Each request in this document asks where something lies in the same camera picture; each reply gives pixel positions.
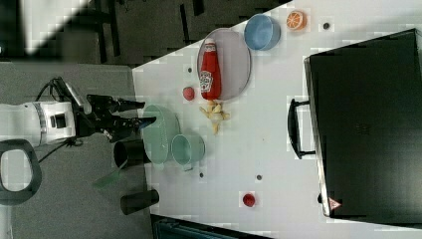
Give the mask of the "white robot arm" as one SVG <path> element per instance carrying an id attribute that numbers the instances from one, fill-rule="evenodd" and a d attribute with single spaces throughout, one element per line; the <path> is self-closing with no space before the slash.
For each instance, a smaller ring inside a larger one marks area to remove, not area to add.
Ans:
<path id="1" fill-rule="evenodd" d="M 55 144 L 102 133 L 109 142 L 129 137 L 156 121 L 156 117 L 123 118 L 114 113 L 144 108 L 144 103 L 87 95 L 85 109 L 76 102 L 29 102 L 1 105 L 1 139 L 26 139 L 32 146 Z"/>

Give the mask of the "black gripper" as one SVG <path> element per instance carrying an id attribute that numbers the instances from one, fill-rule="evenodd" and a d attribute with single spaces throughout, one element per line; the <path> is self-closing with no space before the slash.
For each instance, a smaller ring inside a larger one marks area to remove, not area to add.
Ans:
<path id="1" fill-rule="evenodd" d="M 131 118 L 114 117 L 115 112 L 126 112 L 143 109 L 145 102 L 118 99 L 111 96 L 87 95 L 91 111 L 86 114 L 79 111 L 76 115 L 76 136 L 87 137 L 94 133 L 102 133 L 112 140 L 112 131 L 137 131 L 156 121 L 156 117 Z"/>

